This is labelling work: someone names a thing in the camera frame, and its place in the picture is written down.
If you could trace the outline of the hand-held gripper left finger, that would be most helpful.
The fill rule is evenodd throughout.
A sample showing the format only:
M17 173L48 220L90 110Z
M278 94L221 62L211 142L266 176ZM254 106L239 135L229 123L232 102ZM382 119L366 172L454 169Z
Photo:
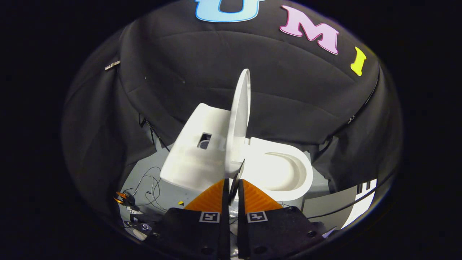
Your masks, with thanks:
M229 260L229 180L170 208L153 227L153 246L174 260Z

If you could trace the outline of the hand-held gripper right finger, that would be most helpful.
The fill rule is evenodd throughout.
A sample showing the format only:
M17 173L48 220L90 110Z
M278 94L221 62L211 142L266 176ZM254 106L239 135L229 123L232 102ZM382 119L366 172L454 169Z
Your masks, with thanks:
M325 241L322 225L284 207L249 181L238 184L236 244L243 260L296 260Z

